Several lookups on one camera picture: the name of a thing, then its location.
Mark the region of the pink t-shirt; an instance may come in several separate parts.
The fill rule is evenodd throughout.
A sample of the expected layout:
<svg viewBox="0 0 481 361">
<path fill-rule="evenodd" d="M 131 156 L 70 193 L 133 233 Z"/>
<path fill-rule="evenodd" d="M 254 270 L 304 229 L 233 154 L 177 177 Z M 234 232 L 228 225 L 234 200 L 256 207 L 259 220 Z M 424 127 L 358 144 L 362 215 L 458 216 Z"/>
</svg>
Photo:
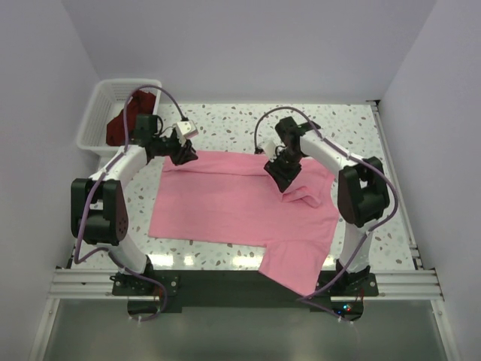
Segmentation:
<svg viewBox="0 0 481 361">
<path fill-rule="evenodd" d="M 149 235 L 263 247 L 260 273 L 307 296 L 316 289 L 339 212 L 334 175 L 312 159 L 280 192 L 261 155 L 201 151 L 175 166 L 164 161 Z"/>
</svg>

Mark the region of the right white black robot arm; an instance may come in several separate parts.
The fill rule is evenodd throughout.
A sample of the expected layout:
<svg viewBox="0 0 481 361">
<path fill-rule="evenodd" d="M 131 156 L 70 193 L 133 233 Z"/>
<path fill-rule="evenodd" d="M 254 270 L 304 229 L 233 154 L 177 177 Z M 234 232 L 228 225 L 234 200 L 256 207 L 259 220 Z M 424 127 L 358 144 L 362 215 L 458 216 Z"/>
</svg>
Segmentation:
<svg viewBox="0 0 481 361">
<path fill-rule="evenodd" d="M 373 232 L 390 218 L 384 213 L 398 207 L 395 188 L 376 157 L 350 153 L 320 132 L 315 122 L 297 123 L 292 117 L 280 120 L 275 131 L 282 144 L 272 141 L 256 145 L 268 157 L 265 171 L 280 192 L 285 192 L 301 173 L 301 160 L 311 158 L 323 165 L 337 181 L 337 209 L 345 222 L 343 249 L 333 278 L 318 291 L 330 289 L 345 296 L 358 290 L 370 274 Z"/>
</svg>

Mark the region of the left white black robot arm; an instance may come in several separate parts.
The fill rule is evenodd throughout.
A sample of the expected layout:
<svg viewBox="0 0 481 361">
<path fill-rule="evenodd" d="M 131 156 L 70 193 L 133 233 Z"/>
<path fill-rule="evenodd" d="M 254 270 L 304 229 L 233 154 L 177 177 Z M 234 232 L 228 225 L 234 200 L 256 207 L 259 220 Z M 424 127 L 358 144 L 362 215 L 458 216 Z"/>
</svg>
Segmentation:
<svg viewBox="0 0 481 361">
<path fill-rule="evenodd" d="M 129 235 L 124 188 L 156 157 L 168 157 L 174 165 L 198 159 L 191 142 L 198 134 L 194 122 L 183 117 L 169 135 L 163 135 L 158 120 L 155 115 L 137 116 L 129 143 L 101 170 L 71 184 L 71 233 L 77 239 L 74 263 L 105 252 L 120 273 L 130 276 L 129 286 L 139 295 L 151 293 L 158 282 L 149 257 Z"/>
</svg>

